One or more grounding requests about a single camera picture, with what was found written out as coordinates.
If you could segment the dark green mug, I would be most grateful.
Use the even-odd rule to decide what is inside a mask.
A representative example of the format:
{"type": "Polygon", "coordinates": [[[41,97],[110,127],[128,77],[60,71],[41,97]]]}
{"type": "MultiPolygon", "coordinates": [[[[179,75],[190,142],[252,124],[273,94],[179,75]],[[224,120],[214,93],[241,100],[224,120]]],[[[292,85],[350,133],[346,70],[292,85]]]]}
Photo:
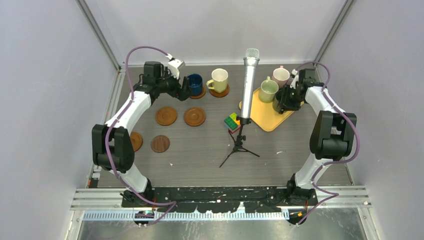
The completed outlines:
{"type": "Polygon", "coordinates": [[[284,113],[284,108],[282,107],[281,101],[283,96],[283,89],[279,89],[276,94],[274,95],[274,99],[272,102],[272,107],[275,112],[282,115],[284,113]]]}

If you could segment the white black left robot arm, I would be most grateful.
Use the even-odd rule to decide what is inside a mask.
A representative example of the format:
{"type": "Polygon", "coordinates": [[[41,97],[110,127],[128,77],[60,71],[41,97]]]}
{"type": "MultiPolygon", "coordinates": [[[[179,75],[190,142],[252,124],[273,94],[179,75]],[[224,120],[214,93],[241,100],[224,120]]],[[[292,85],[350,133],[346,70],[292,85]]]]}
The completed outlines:
{"type": "Polygon", "coordinates": [[[131,92],[118,112],[104,124],[96,124],[91,131],[92,160],[94,165],[115,175],[126,187],[129,201],[141,207],[153,203],[151,181],[142,175],[134,163],[135,151],[130,134],[142,114],[161,94],[168,94],[184,101],[192,94],[189,80],[180,81],[182,60],[173,58],[164,66],[158,61],[147,61],[136,84],[130,84],[131,92]]]}

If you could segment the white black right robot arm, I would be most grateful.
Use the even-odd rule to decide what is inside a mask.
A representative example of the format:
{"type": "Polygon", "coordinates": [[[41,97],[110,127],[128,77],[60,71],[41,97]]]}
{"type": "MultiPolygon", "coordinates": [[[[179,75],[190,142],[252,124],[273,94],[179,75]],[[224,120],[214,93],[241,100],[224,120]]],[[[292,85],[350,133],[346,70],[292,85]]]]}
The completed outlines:
{"type": "Polygon", "coordinates": [[[283,114],[298,111],[309,104],[317,118],[309,139],[310,155],[302,168],[287,182],[283,200],[289,205],[302,205],[313,198],[314,182],[330,163],[351,154],[357,116],[347,113],[330,97],[323,82],[315,79],[313,69],[292,70],[288,81],[275,95],[274,110],[283,114]]]}

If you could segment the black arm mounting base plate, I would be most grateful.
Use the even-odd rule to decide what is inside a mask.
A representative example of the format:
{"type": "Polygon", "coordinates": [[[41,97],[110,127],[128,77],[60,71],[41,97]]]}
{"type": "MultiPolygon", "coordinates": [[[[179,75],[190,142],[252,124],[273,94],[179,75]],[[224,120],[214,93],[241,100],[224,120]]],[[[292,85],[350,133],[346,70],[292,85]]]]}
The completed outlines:
{"type": "Polygon", "coordinates": [[[151,208],[160,213],[234,213],[244,207],[246,213],[273,213],[280,207],[301,209],[317,204],[316,194],[309,199],[288,193],[285,187],[155,187],[146,196],[147,203],[129,190],[120,194],[124,208],[151,208]]]}

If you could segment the light green mug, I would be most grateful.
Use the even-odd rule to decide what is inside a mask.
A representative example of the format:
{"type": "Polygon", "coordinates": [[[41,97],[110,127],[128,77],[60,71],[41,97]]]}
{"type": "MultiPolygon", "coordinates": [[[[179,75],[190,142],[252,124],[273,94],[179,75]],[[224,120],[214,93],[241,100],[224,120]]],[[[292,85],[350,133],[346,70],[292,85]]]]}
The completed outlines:
{"type": "Polygon", "coordinates": [[[268,76],[260,85],[258,94],[259,100],[263,103],[273,102],[278,90],[278,84],[268,76]]]}

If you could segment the dark blue mug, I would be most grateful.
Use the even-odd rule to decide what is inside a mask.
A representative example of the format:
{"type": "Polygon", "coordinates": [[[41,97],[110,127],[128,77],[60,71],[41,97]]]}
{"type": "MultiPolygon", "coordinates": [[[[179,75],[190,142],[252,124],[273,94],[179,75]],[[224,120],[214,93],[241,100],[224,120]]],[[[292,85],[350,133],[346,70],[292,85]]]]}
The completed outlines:
{"type": "Polygon", "coordinates": [[[197,73],[190,74],[188,76],[189,89],[191,91],[191,96],[199,96],[203,91],[203,78],[197,73]]]}

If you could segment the dark walnut wooden coaster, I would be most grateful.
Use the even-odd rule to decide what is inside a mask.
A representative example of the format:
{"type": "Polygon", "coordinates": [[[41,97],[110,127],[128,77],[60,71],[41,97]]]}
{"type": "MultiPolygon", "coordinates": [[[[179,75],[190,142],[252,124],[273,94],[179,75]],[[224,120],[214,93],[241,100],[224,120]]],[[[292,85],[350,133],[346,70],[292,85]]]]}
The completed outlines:
{"type": "Polygon", "coordinates": [[[165,135],[155,136],[150,143],[150,147],[155,153],[163,153],[169,149],[170,139],[165,135]]]}

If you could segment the cream yellow mug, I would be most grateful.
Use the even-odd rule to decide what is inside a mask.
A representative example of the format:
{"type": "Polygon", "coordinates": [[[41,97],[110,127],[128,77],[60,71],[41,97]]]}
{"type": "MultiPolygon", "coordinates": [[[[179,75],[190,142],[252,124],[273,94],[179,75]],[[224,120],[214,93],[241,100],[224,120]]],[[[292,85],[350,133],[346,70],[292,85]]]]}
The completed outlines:
{"type": "Polygon", "coordinates": [[[225,69],[217,68],[211,72],[211,80],[206,82],[206,86],[209,90],[213,90],[216,93],[222,93],[228,86],[229,74],[225,69]]]}

